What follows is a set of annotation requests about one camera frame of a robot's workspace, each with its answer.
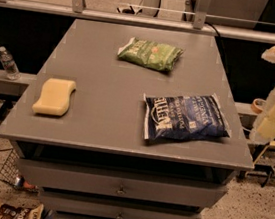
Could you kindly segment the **metal railing frame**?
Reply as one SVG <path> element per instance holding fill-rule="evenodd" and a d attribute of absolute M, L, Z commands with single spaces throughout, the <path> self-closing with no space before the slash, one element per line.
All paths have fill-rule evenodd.
<path fill-rule="evenodd" d="M 144 0 L 138 7 L 139 14 L 124 14 L 120 10 L 106 12 L 91 9 L 86 0 L 69 0 L 70 4 L 62 2 L 54 4 L 52 0 L 0 0 L 0 7 L 21 10 L 67 15 L 74 18 L 105 20 L 150 27 L 166 28 L 188 32 L 204 33 L 226 38 L 242 39 L 275 44 L 275 24 L 255 21 L 252 28 L 245 27 L 242 19 L 236 17 L 213 15 L 209 12 L 213 0 L 195 0 L 191 10 L 181 13 L 182 20 L 174 21 L 164 18 L 163 13 L 169 12 L 163 6 L 165 0 L 157 4 Z"/>

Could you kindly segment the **middle drawer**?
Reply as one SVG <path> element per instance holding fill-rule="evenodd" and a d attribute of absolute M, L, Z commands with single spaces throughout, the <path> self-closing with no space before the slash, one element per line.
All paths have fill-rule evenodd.
<path fill-rule="evenodd" d="M 123 198 L 71 195 L 44 191 L 40 200 L 49 209 L 84 216 L 107 217 L 110 219 L 201 219 L 200 213 L 185 211 L 171 206 L 151 202 L 124 200 Z"/>

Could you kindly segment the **brown snack bag on floor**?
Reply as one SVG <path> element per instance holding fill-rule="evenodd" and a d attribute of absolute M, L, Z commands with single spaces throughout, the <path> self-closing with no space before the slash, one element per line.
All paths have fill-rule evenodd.
<path fill-rule="evenodd" d="M 42 218 L 43 205 L 35 208 L 10 206 L 0 201 L 0 219 L 40 219 Z"/>

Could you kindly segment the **roll of tape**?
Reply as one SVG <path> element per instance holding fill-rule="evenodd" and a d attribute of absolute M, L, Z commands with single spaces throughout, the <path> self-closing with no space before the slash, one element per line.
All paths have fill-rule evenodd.
<path fill-rule="evenodd" d="M 261 98 L 256 98 L 251 103 L 251 109 L 253 110 L 254 113 L 261 114 L 262 111 L 264 110 L 265 103 L 266 103 L 265 100 L 263 100 Z"/>

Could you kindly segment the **grey drawer cabinet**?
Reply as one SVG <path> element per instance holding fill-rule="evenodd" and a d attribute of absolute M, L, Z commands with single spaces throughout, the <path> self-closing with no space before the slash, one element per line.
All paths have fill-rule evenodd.
<path fill-rule="evenodd" d="M 131 38 L 183 49 L 172 71 L 163 72 L 120 60 L 118 50 Z M 165 178 L 223 185 L 252 158 L 236 106 L 211 36 L 76 20 L 37 78 L 0 126 L 18 159 L 50 162 Z M 34 113 L 48 79 L 75 81 L 63 116 Z M 216 94 L 229 122 L 231 136 L 202 141 L 144 139 L 144 96 L 204 96 Z M 37 186 L 44 191 L 132 198 Z M 201 213 L 206 207 L 169 204 Z"/>

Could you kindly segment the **green chip bag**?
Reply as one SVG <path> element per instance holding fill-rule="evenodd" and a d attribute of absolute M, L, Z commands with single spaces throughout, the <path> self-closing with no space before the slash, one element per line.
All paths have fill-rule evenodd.
<path fill-rule="evenodd" d="M 117 56 L 140 67 L 168 72 L 173 70 L 183 51 L 180 47 L 133 37 L 118 50 Z"/>

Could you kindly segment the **yellow sponge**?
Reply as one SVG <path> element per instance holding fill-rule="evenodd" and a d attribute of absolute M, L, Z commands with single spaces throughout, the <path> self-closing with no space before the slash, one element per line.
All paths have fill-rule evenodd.
<path fill-rule="evenodd" d="M 32 105 L 34 113 L 63 116 L 76 90 L 75 81 L 51 78 L 44 82 L 39 99 Z"/>

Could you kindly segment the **clear plastic water bottle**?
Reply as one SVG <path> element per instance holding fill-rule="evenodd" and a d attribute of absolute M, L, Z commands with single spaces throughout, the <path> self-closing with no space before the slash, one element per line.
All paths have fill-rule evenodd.
<path fill-rule="evenodd" d="M 10 51 L 8 51 L 4 46 L 0 47 L 0 62 L 9 80 L 17 80 L 20 78 L 19 69 L 15 60 Z"/>

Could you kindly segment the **top drawer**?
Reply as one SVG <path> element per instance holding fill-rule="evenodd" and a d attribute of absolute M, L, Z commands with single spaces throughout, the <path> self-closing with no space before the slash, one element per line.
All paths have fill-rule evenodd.
<path fill-rule="evenodd" d="M 18 159 L 27 182 L 40 187 L 170 203 L 211 207 L 227 192 L 223 185 L 73 165 Z"/>

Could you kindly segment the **blue chip bag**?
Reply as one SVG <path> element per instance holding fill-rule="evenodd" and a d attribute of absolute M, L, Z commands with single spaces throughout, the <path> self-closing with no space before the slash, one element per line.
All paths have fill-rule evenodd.
<path fill-rule="evenodd" d="M 230 137 L 231 129 L 216 94 L 210 96 L 144 96 L 144 139 L 206 140 Z"/>

